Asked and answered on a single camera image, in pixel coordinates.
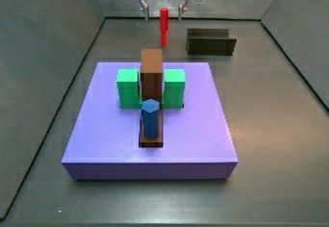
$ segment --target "tall brown block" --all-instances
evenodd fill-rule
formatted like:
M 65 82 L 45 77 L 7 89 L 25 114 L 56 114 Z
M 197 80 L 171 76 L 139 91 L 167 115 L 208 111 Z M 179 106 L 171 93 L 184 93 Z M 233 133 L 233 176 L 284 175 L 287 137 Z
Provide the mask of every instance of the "tall brown block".
M 140 84 L 143 101 L 153 99 L 161 105 L 161 49 L 141 50 Z

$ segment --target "dark block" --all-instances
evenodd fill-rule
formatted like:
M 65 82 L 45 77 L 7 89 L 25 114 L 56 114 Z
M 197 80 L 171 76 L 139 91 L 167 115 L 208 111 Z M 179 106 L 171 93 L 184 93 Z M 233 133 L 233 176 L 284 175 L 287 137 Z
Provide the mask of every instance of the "dark block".
M 161 103 L 161 73 L 140 73 L 141 99 L 153 99 Z
M 236 39 L 228 37 L 227 29 L 187 29 L 188 55 L 232 56 L 235 43 Z

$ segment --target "blue block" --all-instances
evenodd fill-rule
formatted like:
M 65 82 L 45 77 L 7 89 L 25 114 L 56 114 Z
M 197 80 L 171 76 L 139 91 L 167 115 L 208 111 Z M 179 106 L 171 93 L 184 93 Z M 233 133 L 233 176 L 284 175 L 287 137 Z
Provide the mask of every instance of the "blue block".
M 141 118 L 144 125 L 144 136 L 155 139 L 159 136 L 159 102 L 149 99 L 141 103 Z

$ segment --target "block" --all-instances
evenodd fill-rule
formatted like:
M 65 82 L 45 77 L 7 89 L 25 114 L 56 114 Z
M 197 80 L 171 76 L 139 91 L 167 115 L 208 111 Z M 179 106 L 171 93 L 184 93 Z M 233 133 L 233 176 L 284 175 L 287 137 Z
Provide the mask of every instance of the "block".
M 164 70 L 163 108 L 181 108 L 184 81 L 183 69 Z
M 118 106 L 122 109 L 140 108 L 139 70 L 120 69 L 116 74 Z
M 159 149 L 139 146 L 141 110 L 121 109 L 116 104 L 116 71 L 140 69 L 140 64 L 97 63 L 61 160 L 73 179 L 229 177 L 237 155 L 209 66 L 207 63 L 164 63 L 163 66 L 183 69 L 187 81 L 183 109 L 163 109 L 159 116 L 164 142 Z
M 161 105 L 163 65 L 161 49 L 141 50 L 141 100 L 153 99 Z
M 141 103 L 143 135 L 148 139 L 159 136 L 159 103 L 149 99 Z
M 232 56 L 236 39 L 227 29 L 187 29 L 185 50 L 188 55 Z
M 157 132 L 157 137 L 155 139 L 148 139 L 144 136 L 144 124 L 143 120 L 140 119 L 140 133 L 139 133 L 139 146 L 140 147 L 147 147 L 147 148 L 153 148 L 153 147 L 163 147 L 163 110 L 159 109 L 159 132 Z

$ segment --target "green block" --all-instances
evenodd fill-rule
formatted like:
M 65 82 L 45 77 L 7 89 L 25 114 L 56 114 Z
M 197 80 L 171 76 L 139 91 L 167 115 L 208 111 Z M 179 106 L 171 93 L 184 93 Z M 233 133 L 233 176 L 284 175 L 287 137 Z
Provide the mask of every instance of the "green block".
M 163 108 L 181 108 L 184 92 L 184 71 L 181 69 L 164 70 Z
M 183 69 L 164 69 L 164 86 L 167 88 L 183 88 L 184 81 Z
M 124 109 L 140 108 L 139 70 L 120 69 L 116 74 L 118 106 Z

